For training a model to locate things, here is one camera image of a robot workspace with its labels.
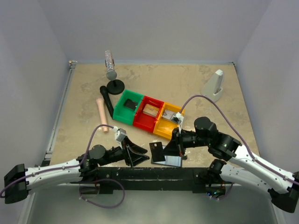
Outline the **black leather card holder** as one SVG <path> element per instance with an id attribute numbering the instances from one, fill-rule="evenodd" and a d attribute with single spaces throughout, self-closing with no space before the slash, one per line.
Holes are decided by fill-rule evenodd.
<path id="1" fill-rule="evenodd" d="M 158 149 L 159 146 L 155 143 L 150 146 L 151 149 L 151 164 L 156 164 L 156 165 L 164 165 L 164 166 L 170 166 L 170 167 L 182 167 L 183 165 L 183 158 L 179 156 L 169 156 L 165 155 L 164 156 L 164 161 L 154 161 L 154 151 Z"/>

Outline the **black VIP card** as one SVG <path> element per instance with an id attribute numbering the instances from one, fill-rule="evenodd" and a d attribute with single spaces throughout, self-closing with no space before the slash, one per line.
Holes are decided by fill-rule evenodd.
<path id="1" fill-rule="evenodd" d="M 165 156 L 162 154 L 163 145 L 162 142 L 149 143 L 151 151 L 151 163 L 164 162 Z"/>

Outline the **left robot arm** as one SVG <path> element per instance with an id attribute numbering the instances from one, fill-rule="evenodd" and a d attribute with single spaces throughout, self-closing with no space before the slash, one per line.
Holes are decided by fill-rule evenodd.
<path id="1" fill-rule="evenodd" d="M 135 167 L 150 159 L 147 152 L 148 150 L 125 137 L 117 147 L 107 150 L 97 144 L 85 154 L 65 163 L 34 168 L 18 164 L 4 176 L 4 189 L 0 192 L 0 197 L 5 204 L 13 204 L 26 199 L 41 187 L 80 182 L 91 177 L 99 166 L 124 160 L 127 166 Z"/>

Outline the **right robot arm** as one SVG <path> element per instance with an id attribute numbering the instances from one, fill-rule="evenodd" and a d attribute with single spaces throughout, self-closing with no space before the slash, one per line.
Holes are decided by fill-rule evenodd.
<path id="1" fill-rule="evenodd" d="M 276 207 L 295 212 L 299 200 L 298 172 L 286 171 L 254 154 L 244 143 L 219 132 L 207 117 L 197 118 L 194 127 L 194 131 L 175 128 L 162 154 L 182 157 L 187 148 L 207 147 L 215 157 L 210 166 L 213 175 L 269 194 Z"/>

